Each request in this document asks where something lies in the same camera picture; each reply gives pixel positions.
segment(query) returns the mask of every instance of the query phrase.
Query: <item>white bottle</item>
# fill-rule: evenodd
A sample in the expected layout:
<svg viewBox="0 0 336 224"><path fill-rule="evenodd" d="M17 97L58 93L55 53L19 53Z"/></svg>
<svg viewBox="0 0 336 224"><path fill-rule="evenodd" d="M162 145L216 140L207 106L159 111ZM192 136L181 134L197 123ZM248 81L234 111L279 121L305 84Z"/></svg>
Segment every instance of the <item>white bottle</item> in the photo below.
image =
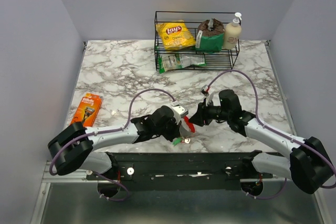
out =
<svg viewBox="0 0 336 224"><path fill-rule="evenodd" d="M225 49L233 49L239 39L239 35L242 32L239 20L241 20L241 13L235 13L236 18L232 20L231 23L226 25L224 32L224 43L223 47Z"/></svg>

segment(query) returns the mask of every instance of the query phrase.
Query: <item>green packaging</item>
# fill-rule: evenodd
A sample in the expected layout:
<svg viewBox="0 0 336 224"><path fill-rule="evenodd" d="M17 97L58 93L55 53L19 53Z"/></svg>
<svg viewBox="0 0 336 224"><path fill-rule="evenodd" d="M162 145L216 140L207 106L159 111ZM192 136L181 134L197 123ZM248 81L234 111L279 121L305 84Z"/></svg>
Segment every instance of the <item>green packaging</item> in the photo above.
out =
<svg viewBox="0 0 336 224"><path fill-rule="evenodd" d="M211 25L211 29L208 29L209 19L198 26L196 51L208 54L221 51L224 42L224 25L219 20L214 18L212 20L213 25Z"/></svg>
<svg viewBox="0 0 336 224"><path fill-rule="evenodd" d="M165 73L168 70L182 69L191 65L205 66L204 55L200 56L180 56L179 54L159 55L159 73Z"/></svg>

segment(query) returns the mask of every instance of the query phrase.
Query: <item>wire rack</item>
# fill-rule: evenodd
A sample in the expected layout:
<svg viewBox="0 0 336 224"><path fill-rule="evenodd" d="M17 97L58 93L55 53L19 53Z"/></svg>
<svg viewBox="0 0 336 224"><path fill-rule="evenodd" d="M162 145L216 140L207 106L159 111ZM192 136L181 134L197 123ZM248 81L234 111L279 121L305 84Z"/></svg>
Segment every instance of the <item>wire rack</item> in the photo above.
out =
<svg viewBox="0 0 336 224"><path fill-rule="evenodd" d="M169 11L156 11L154 25L160 23L178 23L173 20L184 20L184 24L189 29L190 33L194 36L196 40L197 28L204 20L209 18L216 18L223 24L228 24L232 22L235 13L222 13L222 12L169 12ZM236 47L232 50L227 50L222 48L220 52L207 53L196 51L195 47L183 48L175 51L166 51L164 49L162 39L159 33L155 30L155 43L154 43L154 54L155 54L155 65L156 70L160 68L158 58L164 54L179 54L180 57L183 56L199 56L205 57L206 66L189 66L183 68L183 70L227 70L233 69L238 55L240 52L239 40Z"/></svg>

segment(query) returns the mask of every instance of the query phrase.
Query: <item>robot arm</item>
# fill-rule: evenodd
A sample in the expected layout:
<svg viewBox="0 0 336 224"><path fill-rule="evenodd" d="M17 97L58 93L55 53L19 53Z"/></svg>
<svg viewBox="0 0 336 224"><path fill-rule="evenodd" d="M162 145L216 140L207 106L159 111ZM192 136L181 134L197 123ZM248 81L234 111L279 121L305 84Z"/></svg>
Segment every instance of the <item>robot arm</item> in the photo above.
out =
<svg viewBox="0 0 336 224"><path fill-rule="evenodd" d="M213 105L212 97L212 94L208 95L198 104L197 112L189 120L191 123L204 126L209 125L212 120L216 120L217 123L226 121L234 132L254 138L283 156L254 151L240 170L254 170L258 173L271 173L290 178L301 190L309 194L314 193L333 175L330 167L320 157L296 143L312 147L330 161L317 138L311 137L306 140L272 128L263 121L261 125L254 114L241 109L239 98L233 90L223 90L219 93L220 106Z"/></svg>
<svg viewBox="0 0 336 224"><path fill-rule="evenodd" d="M105 173L112 167L112 160L107 153L97 153L95 150L116 144L133 144L164 136L173 141L180 137L181 119L188 114L188 109L181 106L162 106L153 114L133 118L130 124L123 128L116 126L83 127L77 122L68 126L48 144L51 156L57 153L75 137L81 139L64 149L55 162L58 175L66 175L77 169L94 170Z"/></svg>

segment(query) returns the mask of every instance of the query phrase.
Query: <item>lay's chip bag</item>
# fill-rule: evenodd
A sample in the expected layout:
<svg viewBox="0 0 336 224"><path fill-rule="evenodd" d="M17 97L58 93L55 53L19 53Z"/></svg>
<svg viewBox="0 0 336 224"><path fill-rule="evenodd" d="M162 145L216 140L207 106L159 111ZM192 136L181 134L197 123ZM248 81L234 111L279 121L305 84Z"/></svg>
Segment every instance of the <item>lay's chip bag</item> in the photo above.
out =
<svg viewBox="0 0 336 224"><path fill-rule="evenodd" d="M168 51L196 45L193 35L189 32L183 20L157 24L156 31L162 39L164 48Z"/></svg>

